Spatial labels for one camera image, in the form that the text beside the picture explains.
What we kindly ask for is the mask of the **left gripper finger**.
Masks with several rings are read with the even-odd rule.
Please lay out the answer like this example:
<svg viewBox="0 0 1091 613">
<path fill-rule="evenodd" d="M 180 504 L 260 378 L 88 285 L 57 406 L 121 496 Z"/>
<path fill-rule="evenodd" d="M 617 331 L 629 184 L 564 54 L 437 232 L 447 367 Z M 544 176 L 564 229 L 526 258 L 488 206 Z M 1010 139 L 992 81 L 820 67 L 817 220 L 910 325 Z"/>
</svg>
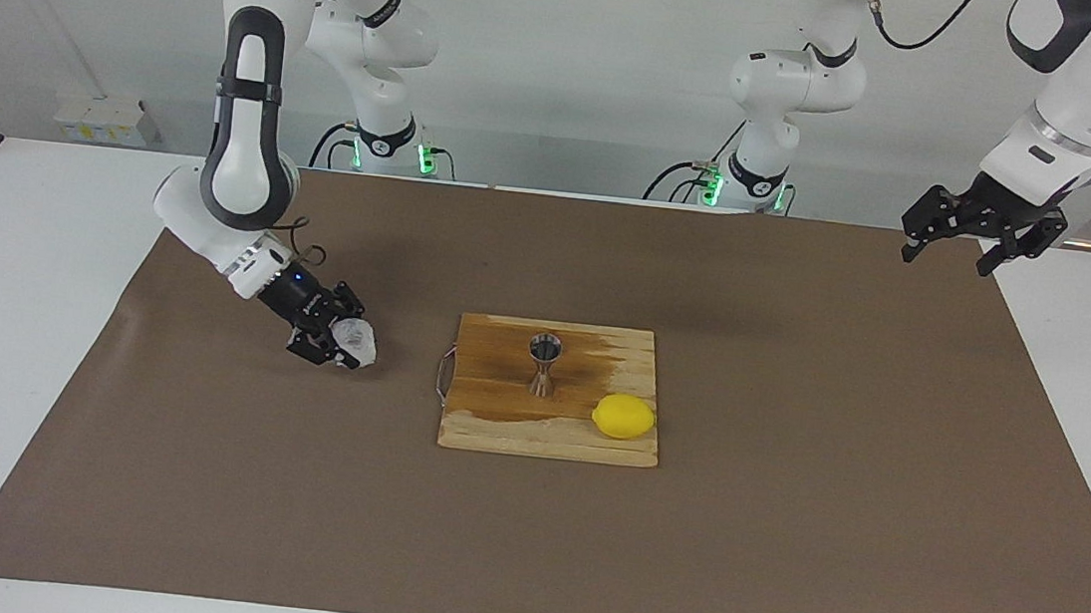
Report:
<svg viewBox="0 0 1091 613">
<path fill-rule="evenodd" d="M 912 203 L 901 219 L 906 241 L 900 255 L 904 263 L 916 260 L 928 243 L 963 235 L 956 219 L 961 203 L 962 199 L 936 184 Z"/>
<path fill-rule="evenodd" d="M 991 229 L 996 231 L 996 243 L 979 259 L 975 265 L 979 276 L 991 276 L 1004 262 L 1020 257 L 1038 259 L 1069 228 L 1065 217 L 1063 211 L 1052 209 L 1020 226 L 1006 215 L 996 214 L 988 221 Z"/>
</svg>

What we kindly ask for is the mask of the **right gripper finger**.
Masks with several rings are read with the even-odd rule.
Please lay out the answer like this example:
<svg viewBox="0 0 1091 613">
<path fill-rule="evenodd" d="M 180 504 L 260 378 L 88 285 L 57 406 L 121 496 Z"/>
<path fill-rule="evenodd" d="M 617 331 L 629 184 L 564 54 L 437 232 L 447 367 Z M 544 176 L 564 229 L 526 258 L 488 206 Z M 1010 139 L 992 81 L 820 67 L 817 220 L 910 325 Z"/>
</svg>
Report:
<svg viewBox="0 0 1091 613">
<path fill-rule="evenodd" d="M 348 283 L 336 283 L 326 289 L 324 313 L 332 321 L 365 317 L 365 306 Z"/>
<path fill-rule="evenodd" d="M 286 350 L 293 352 L 299 359 L 314 363 L 315 366 L 334 364 L 348 370 L 360 368 L 359 359 L 338 345 L 333 333 L 293 327 Z"/>
</svg>

